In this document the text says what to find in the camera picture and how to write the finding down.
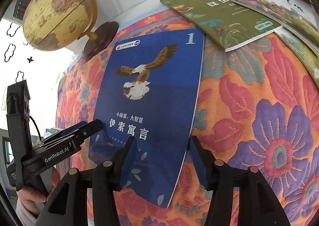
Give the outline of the pink left sleeve forearm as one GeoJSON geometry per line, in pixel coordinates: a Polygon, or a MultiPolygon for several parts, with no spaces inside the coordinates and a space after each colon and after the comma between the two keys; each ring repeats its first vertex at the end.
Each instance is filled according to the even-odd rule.
{"type": "Polygon", "coordinates": [[[16,214],[18,218],[20,219],[23,226],[35,226],[37,218],[25,208],[25,206],[20,202],[20,200],[17,201],[16,206],[16,214]]]}

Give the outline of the left hand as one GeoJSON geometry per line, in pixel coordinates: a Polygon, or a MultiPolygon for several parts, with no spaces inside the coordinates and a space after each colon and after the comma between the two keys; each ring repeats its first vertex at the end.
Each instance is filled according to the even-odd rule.
{"type": "Polygon", "coordinates": [[[17,191],[18,200],[27,209],[27,211],[31,212],[32,215],[38,216],[40,214],[40,211],[36,207],[35,202],[46,202],[59,184],[60,180],[61,179],[59,172],[56,168],[53,167],[51,173],[51,189],[47,197],[41,194],[38,190],[35,190],[34,188],[29,186],[25,186],[21,190],[17,191]]]}

